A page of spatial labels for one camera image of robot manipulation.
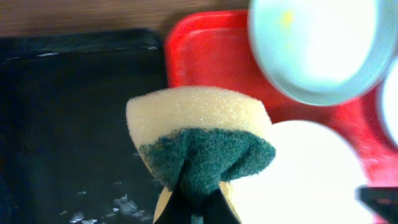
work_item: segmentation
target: folded sponge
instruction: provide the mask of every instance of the folded sponge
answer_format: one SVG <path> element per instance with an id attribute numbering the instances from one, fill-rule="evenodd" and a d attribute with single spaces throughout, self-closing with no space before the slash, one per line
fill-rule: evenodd
<path id="1" fill-rule="evenodd" d="M 235 91 L 162 90 L 131 99 L 126 116 L 147 168 L 170 191 L 178 184 L 194 207 L 221 181 L 256 174 L 275 157 L 263 104 Z"/>

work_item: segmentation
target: black object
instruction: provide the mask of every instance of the black object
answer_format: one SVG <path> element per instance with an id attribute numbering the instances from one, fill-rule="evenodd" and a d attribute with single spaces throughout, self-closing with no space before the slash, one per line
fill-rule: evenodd
<path id="1" fill-rule="evenodd" d="M 390 224 L 398 224 L 398 187 L 361 187 L 359 199 Z"/>
<path id="2" fill-rule="evenodd" d="M 229 209 L 220 189 L 215 190 L 200 208 L 195 208 L 177 185 L 167 205 L 155 224 L 191 224 L 192 215 L 203 217 L 204 224 L 240 224 Z"/>
<path id="3" fill-rule="evenodd" d="M 134 155 L 125 107 L 166 87 L 162 42 L 148 30 L 0 39 L 1 223 L 68 223 L 76 212 L 152 223 L 162 186 Z M 144 212 L 112 215 L 125 194 Z"/>

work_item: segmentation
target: red tray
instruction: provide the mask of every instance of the red tray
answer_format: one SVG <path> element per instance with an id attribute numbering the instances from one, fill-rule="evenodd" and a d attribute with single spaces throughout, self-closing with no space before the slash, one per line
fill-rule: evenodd
<path id="1" fill-rule="evenodd" d="M 179 22 L 165 43 L 169 86 L 235 90 L 260 99 L 273 123 L 304 119 L 327 125 L 354 146 L 370 185 L 398 186 L 398 149 L 377 117 L 379 87 L 340 106 L 309 106 L 287 98 L 264 78 L 253 59 L 247 16 L 247 11 L 203 12 Z"/>

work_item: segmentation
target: brown table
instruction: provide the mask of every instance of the brown table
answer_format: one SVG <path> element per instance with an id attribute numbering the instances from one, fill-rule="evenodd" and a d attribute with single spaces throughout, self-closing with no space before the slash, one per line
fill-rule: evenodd
<path id="1" fill-rule="evenodd" d="M 245 9 L 249 0 L 0 0 L 0 36 L 146 27 L 166 35 L 184 16 Z"/>

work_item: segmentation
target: wooden table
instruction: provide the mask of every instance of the wooden table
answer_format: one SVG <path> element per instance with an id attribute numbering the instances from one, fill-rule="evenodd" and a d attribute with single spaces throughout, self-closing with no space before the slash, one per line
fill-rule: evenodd
<path id="1" fill-rule="evenodd" d="M 200 11 L 245 9 L 249 0 L 0 0 L 0 36 L 146 27 L 165 36 Z"/>

